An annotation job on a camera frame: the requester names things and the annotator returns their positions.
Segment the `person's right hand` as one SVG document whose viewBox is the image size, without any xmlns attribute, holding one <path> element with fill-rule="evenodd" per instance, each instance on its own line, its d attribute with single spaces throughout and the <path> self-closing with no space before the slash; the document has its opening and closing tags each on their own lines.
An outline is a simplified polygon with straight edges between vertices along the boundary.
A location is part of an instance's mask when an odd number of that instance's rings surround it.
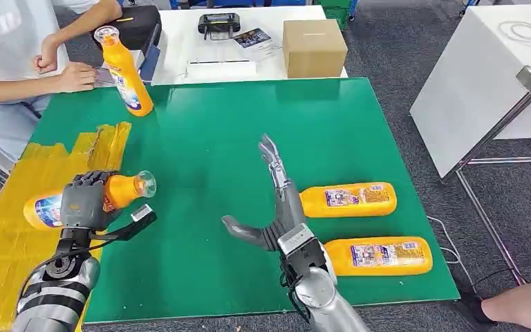
<svg viewBox="0 0 531 332">
<path fill-rule="evenodd" d="M 57 93 L 74 93 L 94 89 L 96 70 L 85 63 L 71 62 L 56 78 Z"/>
</svg>

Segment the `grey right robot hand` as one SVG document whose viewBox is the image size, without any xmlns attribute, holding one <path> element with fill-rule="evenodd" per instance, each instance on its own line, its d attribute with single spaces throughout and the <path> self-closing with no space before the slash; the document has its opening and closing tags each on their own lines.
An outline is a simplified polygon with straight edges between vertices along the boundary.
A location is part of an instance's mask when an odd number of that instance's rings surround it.
<svg viewBox="0 0 531 332">
<path fill-rule="evenodd" d="M 264 228 L 242 225 L 230 215 L 223 216 L 221 221 L 233 237 L 273 252 L 279 249 L 277 240 L 300 223 L 304 223 L 306 217 L 299 191 L 287 175 L 277 146 L 267 134 L 263 134 L 259 149 L 268 166 L 276 194 L 274 220 Z"/>
</svg>

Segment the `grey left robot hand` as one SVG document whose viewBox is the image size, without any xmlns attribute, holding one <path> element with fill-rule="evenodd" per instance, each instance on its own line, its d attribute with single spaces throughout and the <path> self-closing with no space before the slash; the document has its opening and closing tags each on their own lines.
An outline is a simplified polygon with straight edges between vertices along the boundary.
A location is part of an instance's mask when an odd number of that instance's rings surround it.
<svg viewBox="0 0 531 332">
<path fill-rule="evenodd" d="M 90 171 L 77 174 L 64 187 L 60 216 L 64 227 L 106 230 L 121 210 L 104 209 L 106 184 L 115 172 Z"/>
</svg>

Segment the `person's left hand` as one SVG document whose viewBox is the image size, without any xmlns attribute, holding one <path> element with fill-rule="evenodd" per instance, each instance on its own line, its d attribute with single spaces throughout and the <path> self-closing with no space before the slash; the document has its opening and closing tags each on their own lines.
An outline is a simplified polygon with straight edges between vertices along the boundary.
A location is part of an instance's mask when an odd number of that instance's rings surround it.
<svg viewBox="0 0 531 332">
<path fill-rule="evenodd" d="M 48 35 L 41 43 L 41 52 L 34 59 L 35 71 L 42 75 L 56 71 L 58 68 L 57 51 L 60 42 L 55 33 Z"/>
</svg>

